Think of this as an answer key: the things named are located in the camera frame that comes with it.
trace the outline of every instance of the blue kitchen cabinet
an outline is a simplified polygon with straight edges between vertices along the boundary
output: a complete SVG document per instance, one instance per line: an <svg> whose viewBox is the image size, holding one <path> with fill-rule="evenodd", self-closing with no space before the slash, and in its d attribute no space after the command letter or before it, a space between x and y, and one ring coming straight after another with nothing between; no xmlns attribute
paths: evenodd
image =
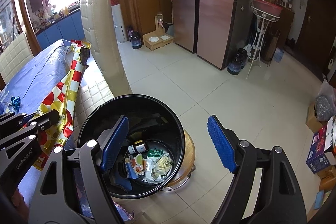
<svg viewBox="0 0 336 224"><path fill-rule="evenodd" d="M62 34L63 39L70 41L71 39L78 40L78 34L75 29L74 22L71 19L71 16L63 18L57 23L59 30Z"/></svg>
<svg viewBox="0 0 336 224"><path fill-rule="evenodd" d="M71 15L73 24L75 25L76 32L78 34L78 38L80 40L83 40L85 38L84 30L83 30L83 25L82 25L82 17L81 17L81 12L76 12L73 15Z"/></svg>
<svg viewBox="0 0 336 224"><path fill-rule="evenodd" d="M57 40L63 39L62 34L57 24L50 26L44 32L47 35L50 45L56 42Z"/></svg>
<svg viewBox="0 0 336 224"><path fill-rule="evenodd" d="M44 50L46 47L48 47L50 45L49 40L48 40L45 32L40 33L36 38L37 38L37 41L39 42L39 44L41 46L41 49Z"/></svg>

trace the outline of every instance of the doorway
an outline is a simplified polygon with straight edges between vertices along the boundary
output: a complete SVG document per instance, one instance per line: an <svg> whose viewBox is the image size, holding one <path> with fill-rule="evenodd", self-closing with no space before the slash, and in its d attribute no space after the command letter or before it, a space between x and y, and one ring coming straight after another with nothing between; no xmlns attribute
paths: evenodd
<svg viewBox="0 0 336 224"><path fill-rule="evenodd" d="M324 71L336 36L336 0L308 0L295 50Z"/></svg>

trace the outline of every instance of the blue tablecloth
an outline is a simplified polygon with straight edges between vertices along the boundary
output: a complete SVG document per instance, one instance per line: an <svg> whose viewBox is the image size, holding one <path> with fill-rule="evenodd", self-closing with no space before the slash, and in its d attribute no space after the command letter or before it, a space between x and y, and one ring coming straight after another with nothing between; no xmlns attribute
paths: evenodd
<svg viewBox="0 0 336 224"><path fill-rule="evenodd" d="M69 41L58 40L30 60L0 93L0 113L6 109L4 102L11 96L20 96L20 113L34 113L44 98L68 73L66 48ZM25 202L30 206L37 180L41 172L31 167L19 184Z"/></svg>

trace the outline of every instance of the blue gripper pad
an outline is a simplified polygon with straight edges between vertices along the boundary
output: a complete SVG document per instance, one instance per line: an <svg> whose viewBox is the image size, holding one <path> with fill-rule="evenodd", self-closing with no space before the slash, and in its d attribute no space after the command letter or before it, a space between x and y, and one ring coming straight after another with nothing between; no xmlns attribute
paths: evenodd
<svg viewBox="0 0 336 224"><path fill-rule="evenodd" d="M217 150L220 160L225 168L231 173L237 169L235 162L235 151L223 132L223 126L219 123L216 116L212 115L208 119L208 132Z"/></svg>
<svg viewBox="0 0 336 224"><path fill-rule="evenodd" d="M117 156L119 154L122 143L126 139L128 133L128 119L127 117L123 117L119 124L116 124L113 129L109 140L106 140L104 143L104 147L102 147L101 151L101 163L100 169L103 173L106 173L108 170L112 169Z"/></svg>

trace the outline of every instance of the kitchen counter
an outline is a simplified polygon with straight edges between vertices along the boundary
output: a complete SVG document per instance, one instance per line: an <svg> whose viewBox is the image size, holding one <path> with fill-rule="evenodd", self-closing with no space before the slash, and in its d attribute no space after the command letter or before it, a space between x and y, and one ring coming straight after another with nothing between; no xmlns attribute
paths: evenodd
<svg viewBox="0 0 336 224"><path fill-rule="evenodd" d="M73 10L62 18L56 19L49 26L40 29L35 34L42 50L60 39L67 41L85 39L80 8Z"/></svg>
<svg viewBox="0 0 336 224"><path fill-rule="evenodd" d="M39 34L41 34L42 32L44 32L45 30L47 30L48 28L50 28L52 25L57 24L58 22L60 22L61 20L73 15L74 13L80 11L81 8L78 8L76 10L73 10L71 13L69 13L68 15L64 16L64 17L59 17L56 20L54 20L50 25L46 26L44 29L39 29L37 32L35 32L35 35L38 36Z"/></svg>

